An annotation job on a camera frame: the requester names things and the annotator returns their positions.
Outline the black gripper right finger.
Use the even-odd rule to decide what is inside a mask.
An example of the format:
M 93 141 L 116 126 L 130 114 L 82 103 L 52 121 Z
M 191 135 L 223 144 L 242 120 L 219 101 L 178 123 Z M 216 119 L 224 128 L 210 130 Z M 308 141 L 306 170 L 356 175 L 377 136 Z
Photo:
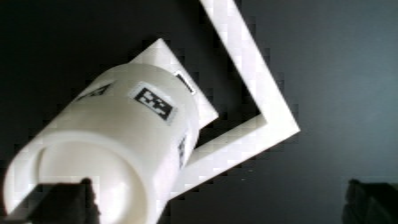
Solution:
M 345 224 L 398 224 L 398 190 L 388 183 L 351 180 Z

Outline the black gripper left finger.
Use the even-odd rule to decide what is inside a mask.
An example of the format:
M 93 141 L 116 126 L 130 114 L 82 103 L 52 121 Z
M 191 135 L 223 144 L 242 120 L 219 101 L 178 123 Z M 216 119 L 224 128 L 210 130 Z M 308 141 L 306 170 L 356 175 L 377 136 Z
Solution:
M 27 194 L 0 224 L 100 224 L 93 181 L 43 183 Z

